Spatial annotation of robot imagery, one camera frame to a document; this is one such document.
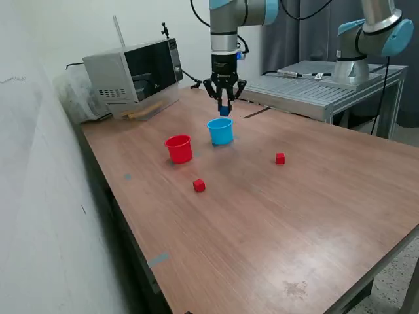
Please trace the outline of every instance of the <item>red cup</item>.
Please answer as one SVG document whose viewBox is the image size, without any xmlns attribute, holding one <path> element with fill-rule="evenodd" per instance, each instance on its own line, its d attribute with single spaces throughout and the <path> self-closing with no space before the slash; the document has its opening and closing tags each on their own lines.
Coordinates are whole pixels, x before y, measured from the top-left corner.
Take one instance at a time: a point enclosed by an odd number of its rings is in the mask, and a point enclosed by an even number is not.
<svg viewBox="0 0 419 314">
<path fill-rule="evenodd" d="M 175 164 L 183 164 L 192 159 L 191 137 L 189 135 L 175 135 L 165 143 L 170 153 L 170 158 Z"/>
</svg>

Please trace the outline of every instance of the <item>plastic cup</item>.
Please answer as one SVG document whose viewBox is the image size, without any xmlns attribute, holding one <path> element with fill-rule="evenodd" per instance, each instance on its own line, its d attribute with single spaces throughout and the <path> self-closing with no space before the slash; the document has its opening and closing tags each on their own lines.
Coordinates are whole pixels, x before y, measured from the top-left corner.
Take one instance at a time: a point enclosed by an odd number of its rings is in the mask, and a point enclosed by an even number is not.
<svg viewBox="0 0 419 314">
<path fill-rule="evenodd" d="M 183 164 L 192 159 L 191 137 L 189 135 L 175 135 L 164 145 L 168 148 L 170 159 L 175 164 Z"/>
<path fill-rule="evenodd" d="M 233 120 L 229 118 L 217 118 L 208 122 L 207 127 L 211 133 L 214 145 L 226 145 L 233 140 Z"/>
</svg>

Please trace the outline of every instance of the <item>gray curtain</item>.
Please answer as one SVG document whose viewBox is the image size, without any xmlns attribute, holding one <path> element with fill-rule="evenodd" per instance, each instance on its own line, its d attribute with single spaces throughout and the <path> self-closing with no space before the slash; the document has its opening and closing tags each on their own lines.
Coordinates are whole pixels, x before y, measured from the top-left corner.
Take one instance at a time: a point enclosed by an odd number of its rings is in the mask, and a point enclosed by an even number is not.
<svg viewBox="0 0 419 314">
<path fill-rule="evenodd" d="M 307 16 L 318 10 L 327 0 L 284 2 L 293 16 Z M 419 27 L 419 2 L 395 2 L 403 11 L 403 16 L 413 20 L 416 27 Z M 290 19 L 281 10 L 275 23 L 263 30 L 263 71 L 280 69 L 302 60 L 336 61 L 339 25 L 360 18 L 363 18 L 361 0 L 334 0 L 313 18 L 300 22 Z M 419 63 L 414 57 L 418 55 L 419 36 L 416 31 L 409 47 L 391 59 L 391 64 L 409 66 L 398 120 L 399 125 L 405 127 L 419 127 L 419 89 L 415 81 L 419 74 Z M 371 56 L 369 62 L 384 64 L 385 59 Z M 359 115 L 374 115 L 377 103 L 376 99 L 370 99 L 368 105 L 357 106 L 354 112 Z"/>
</svg>

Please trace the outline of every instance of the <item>blue cup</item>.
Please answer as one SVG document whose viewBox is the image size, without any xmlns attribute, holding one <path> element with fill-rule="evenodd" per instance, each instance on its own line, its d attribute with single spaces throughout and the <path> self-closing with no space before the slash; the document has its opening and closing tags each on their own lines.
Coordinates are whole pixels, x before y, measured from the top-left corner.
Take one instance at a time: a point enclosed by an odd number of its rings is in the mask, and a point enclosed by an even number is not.
<svg viewBox="0 0 419 314">
<path fill-rule="evenodd" d="M 208 122 L 207 127 L 211 133 L 214 145 L 226 145 L 233 140 L 233 120 L 229 118 L 217 118 Z"/>
</svg>

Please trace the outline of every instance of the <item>tiled floor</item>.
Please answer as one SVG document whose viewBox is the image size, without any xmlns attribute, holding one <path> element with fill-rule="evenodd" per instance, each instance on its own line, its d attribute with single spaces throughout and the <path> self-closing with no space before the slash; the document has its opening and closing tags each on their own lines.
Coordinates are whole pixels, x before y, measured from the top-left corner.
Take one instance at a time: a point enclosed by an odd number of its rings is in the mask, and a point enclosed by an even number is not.
<svg viewBox="0 0 419 314">
<path fill-rule="evenodd" d="M 359 131 L 367 133 L 372 124 Z M 419 147 L 419 128 L 397 127 L 394 141 Z M 364 299 L 351 314 L 396 314 L 405 298 L 413 269 L 419 257 L 419 237 L 417 237 L 396 259 L 374 280 L 372 294 Z"/>
</svg>

